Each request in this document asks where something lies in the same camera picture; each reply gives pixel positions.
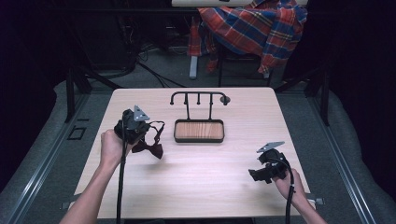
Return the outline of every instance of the plaid fabric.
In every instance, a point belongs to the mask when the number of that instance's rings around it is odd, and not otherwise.
[[[302,37],[307,15],[295,0],[254,0],[243,8],[198,10],[203,22],[194,18],[191,23],[188,54],[217,55],[216,39],[235,53],[261,56],[261,73],[286,63]]]

